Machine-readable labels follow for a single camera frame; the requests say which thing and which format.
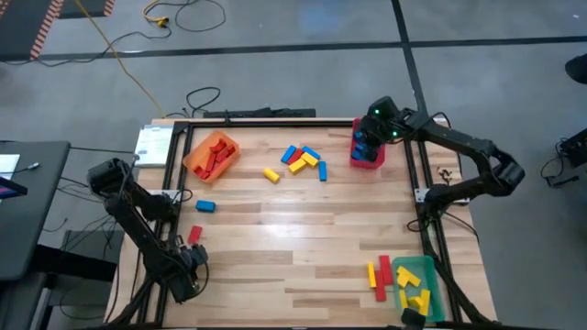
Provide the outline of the white paper sheet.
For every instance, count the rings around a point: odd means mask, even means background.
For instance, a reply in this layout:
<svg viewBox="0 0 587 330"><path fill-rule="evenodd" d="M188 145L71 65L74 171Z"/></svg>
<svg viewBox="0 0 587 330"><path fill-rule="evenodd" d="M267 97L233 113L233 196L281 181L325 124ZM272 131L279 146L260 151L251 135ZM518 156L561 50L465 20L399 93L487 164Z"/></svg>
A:
<svg viewBox="0 0 587 330"><path fill-rule="evenodd" d="M19 154L0 154L0 177L10 180L17 170Z"/></svg>

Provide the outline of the person's shoe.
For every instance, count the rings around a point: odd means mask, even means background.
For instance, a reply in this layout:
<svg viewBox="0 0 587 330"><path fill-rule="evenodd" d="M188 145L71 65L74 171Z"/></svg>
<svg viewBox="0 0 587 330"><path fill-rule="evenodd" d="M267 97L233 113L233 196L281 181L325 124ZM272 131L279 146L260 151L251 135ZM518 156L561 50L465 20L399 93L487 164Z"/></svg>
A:
<svg viewBox="0 0 587 330"><path fill-rule="evenodd" d="M568 60L564 69L576 83L587 84L587 53Z"/></svg>

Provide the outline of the black power strip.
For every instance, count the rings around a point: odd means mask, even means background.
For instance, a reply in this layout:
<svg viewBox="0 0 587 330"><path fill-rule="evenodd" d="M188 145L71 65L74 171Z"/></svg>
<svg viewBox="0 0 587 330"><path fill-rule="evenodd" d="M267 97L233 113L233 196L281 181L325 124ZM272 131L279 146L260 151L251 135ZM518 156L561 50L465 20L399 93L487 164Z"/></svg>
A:
<svg viewBox="0 0 587 330"><path fill-rule="evenodd" d="M275 118L275 117L316 117L314 108L280 108L263 107L256 110L213 111L203 113L203 118Z"/></svg>

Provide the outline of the black aluminium table frame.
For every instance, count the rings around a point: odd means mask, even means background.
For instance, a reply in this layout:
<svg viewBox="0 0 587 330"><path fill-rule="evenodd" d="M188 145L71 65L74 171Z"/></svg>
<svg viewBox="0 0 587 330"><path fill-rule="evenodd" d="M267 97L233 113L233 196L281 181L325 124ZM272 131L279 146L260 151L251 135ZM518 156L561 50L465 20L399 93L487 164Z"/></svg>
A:
<svg viewBox="0 0 587 330"><path fill-rule="evenodd" d="M206 327L380 327L400 324L393 297L377 302L367 266L380 255L419 255L420 237L407 230L415 217L414 189L439 182L437 168L458 180L456 156L434 144L400 145L386 150L377 170L350 166L348 119L260 122L239 120L226 134L239 157L218 179L200 181L183 157L221 127L216 120L181 126L165 169L143 169L147 189L187 189L177 232L203 228L209 255L205 291L182 304L153 290L138 317L140 325ZM281 162L291 146L308 146L327 165L320 181L318 163L291 174ZM272 183L263 175L280 175ZM216 204L198 212L198 200Z"/></svg>

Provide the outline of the black side desk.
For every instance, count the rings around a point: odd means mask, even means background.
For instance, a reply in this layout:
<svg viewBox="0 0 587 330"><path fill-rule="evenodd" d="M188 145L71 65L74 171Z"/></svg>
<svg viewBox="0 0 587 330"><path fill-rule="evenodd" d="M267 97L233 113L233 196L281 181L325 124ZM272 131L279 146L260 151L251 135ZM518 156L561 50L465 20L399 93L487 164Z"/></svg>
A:
<svg viewBox="0 0 587 330"><path fill-rule="evenodd" d="M70 147L66 141L0 143L0 154L20 155L17 170L40 164L10 179L26 187L27 195L0 202L0 281L27 273Z"/></svg>

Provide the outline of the black floor equipment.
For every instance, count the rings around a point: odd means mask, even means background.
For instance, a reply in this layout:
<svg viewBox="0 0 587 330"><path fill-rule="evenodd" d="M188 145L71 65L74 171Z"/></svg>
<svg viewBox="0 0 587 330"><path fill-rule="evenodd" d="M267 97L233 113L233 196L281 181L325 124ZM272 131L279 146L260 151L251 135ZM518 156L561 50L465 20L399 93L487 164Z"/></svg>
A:
<svg viewBox="0 0 587 330"><path fill-rule="evenodd" d="M563 137L555 144L556 156L541 169L540 176L549 188L560 188L577 181L587 181L587 128L572 137ZM547 175L545 169L556 161L559 170Z"/></svg>

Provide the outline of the small black orange-striped mat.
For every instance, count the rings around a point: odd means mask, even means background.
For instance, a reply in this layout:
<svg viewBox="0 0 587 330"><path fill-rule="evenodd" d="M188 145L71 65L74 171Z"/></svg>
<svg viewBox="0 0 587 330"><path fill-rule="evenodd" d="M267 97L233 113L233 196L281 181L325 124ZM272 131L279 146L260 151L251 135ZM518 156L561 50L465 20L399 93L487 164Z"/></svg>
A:
<svg viewBox="0 0 587 330"><path fill-rule="evenodd" d="M90 17L110 16L116 0L63 0L60 19L83 18L85 14L77 5L79 1Z"/></svg>

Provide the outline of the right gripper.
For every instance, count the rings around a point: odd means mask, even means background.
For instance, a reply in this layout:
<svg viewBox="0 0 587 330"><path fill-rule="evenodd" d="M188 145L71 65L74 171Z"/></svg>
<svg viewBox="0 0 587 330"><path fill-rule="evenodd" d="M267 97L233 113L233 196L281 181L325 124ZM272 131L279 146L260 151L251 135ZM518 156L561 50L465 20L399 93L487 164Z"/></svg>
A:
<svg viewBox="0 0 587 330"><path fill-rule="evenodd" d="M364 148L372 151L373 161L384 160L384 145L394 143L404 136L404 129L397 121L401 114L390 96L376 100L368 108L367 115L360 121L360 130L365 135Z"/></svg>

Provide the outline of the green translucent plastic bin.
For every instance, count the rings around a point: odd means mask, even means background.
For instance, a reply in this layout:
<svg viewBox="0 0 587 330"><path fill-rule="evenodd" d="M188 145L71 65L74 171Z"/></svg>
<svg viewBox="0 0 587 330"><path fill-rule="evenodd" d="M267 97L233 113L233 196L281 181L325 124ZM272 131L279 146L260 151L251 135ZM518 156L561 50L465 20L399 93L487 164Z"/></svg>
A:
<svg viewBox="0 0 587 330"><path fill-rule="evenodd" d="M397 268L403 266L409 272L416 275L421 283L418 287L406 283L406 280L398 280ZM422 289L428 289L431 291L430 306L426 321L428 323L436 323L444 321L446 318L444 306L442 302L442 296L439 291L437 283L437 273L435 270L433 259L429 256L416 256L416 257L398 257L392 262L393 272L393 292L396 302L396 306L399 314L403 312L403 308L400 304L399 291L404 290L406 298L413 296L420 296ZM419 308L408 307L418 312Z"/></svg>

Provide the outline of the dark tablet device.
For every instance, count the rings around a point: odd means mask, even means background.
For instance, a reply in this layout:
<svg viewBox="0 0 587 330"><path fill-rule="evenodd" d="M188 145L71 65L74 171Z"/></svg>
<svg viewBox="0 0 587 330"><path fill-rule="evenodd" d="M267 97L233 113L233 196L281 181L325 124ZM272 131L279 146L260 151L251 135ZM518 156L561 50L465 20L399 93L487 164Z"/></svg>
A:
<svg viewBox="0 0 587 330"><path fill-rule="evenodd" d="M28 189L0 176L0 200L15 198L28 194Z"/></svg>

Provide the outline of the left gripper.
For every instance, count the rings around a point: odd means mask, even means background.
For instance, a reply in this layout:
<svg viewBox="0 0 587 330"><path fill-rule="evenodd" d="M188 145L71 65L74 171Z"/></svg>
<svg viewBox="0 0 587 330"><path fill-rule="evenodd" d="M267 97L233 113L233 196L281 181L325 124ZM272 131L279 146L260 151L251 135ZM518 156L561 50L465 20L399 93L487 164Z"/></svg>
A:
<svg viewBox="0 0 587 330"><path fill-rule="evenodd" d="M163 271L161 283L166 285L177 303L184 303L203 292L208 283L208 254L203 245L165 246L161 252ZM205 267L205 283L198 284L199 266Z"/></svg>

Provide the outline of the orange translucent plastic bin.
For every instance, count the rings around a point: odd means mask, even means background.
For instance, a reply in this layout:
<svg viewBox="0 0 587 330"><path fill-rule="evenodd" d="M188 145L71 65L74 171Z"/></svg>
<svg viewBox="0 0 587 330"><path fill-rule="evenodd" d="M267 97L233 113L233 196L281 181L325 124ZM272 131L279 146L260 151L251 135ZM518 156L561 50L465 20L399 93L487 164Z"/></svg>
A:
<svg viewBox="0 0 587 330"><path fill-rule="evenodd" d="M236 150L222 163L216 162L210 177L206 180L201 180L194 174L194 169L198 166L205 169L207 159L211 153L209 148L214 146L220 138L223 138L228 146L234 145ZM239 152L240 147L234 139L229 137L224 132L216 130L209 134L198 146L196 146L187 156L183 158L183 166L192 174L194 174L200 181L211 184L215 182L238 159Z"/></svg>

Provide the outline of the red translucent plastic bin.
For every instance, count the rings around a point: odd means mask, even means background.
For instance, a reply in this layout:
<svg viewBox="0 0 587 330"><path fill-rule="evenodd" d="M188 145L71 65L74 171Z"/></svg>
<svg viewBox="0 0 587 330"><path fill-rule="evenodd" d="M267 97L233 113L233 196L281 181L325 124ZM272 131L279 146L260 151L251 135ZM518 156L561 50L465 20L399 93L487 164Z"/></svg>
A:
<svg viewBox="0 0 587 330"><path fill-rule="evenodd" d="M365 170L377 170L379 169L384 161L385 161L385 146L384 146L384 160L383 161L373 161L372 160L372 151L369 151L366 154L361 154L362 156L362 160L355 160L351 157L351 153L355 150L355 146L359 143L364 144L364 139L362 141L357 141L354 139L353 134L357 131L360 131L360 121L361 118L357 117L353 119L352 122L352 133L351 133L351 146L350 146L350 156L349 156L349 163L351 167L354 168L361 168L361 169L365 169Z"/></svg>

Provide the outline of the white printed booklet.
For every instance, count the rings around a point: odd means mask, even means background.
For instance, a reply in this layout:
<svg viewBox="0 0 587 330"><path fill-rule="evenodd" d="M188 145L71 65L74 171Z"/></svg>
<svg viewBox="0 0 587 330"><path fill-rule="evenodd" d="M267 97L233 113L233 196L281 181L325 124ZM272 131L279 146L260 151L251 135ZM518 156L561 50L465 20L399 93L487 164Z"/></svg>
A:
<svg viewBox="0 0 587 330"><path fill-rule="evenodd" d="M164 168L172 138L173 126L145 125L138 133L134 153L139 168Z"/></svg>

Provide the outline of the dark box under desk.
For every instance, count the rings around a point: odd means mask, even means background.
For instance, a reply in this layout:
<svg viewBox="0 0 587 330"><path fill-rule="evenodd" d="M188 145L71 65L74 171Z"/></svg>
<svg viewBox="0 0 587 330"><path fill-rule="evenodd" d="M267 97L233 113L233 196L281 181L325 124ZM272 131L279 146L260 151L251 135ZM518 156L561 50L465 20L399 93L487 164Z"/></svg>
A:
<svg viewBox="0 0 587 330"><path fill-rule="evenodd" d="M38 244L29 264L31 272L112 281L119 261L122 231L65 232L60 247Z"/></svg>

